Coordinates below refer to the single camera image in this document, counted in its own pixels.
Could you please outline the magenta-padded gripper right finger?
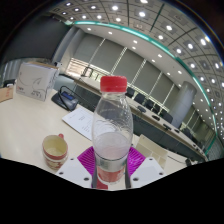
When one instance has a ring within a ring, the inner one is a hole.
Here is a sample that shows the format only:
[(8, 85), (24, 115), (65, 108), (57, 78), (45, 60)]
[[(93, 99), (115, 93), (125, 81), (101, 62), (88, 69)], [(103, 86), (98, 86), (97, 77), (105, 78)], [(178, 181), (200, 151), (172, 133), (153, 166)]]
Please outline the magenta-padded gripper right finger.
[(141, 188), (165, 176), (165, 171), (153, 157), (145, 157), (135, 148), (130, 148), (125, 170), (127, 189)]

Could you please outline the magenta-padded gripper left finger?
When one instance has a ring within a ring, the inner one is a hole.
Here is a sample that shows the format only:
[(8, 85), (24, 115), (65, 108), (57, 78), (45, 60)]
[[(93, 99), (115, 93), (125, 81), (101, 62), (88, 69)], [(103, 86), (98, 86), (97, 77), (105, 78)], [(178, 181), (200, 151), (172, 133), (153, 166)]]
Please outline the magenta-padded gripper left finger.
[(97, 174), (94, 149), (89, 147), (78, 157), (68, 159), (56, 175), (84, 188), (95, 188)]

